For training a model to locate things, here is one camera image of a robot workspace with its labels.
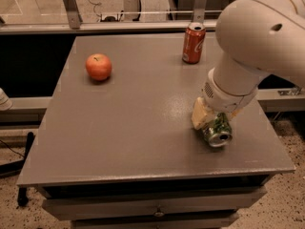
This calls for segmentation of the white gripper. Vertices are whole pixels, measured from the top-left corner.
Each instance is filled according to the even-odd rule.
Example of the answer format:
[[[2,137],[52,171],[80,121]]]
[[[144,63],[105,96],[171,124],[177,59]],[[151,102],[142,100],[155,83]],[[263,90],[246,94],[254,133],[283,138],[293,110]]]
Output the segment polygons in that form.
[[[225,74],[226,88],[216,82],[216,68],[209,71],[202,95],[193,104],[192,123],[196,130],[204,128],[214,119],[214,111],[231,113],[236,117],[257,93],[257,84],[251,80],[241,82]]]

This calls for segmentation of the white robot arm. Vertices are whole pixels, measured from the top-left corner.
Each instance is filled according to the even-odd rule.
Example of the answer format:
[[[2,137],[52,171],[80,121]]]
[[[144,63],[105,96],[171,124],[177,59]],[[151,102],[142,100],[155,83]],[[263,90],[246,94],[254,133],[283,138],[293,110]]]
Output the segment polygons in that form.
[[[219,113],[235,116],[270,74],[305,85],[305,0],[236,0],[219,15],[215,37],[222,54],[194,103],[196,130]]]

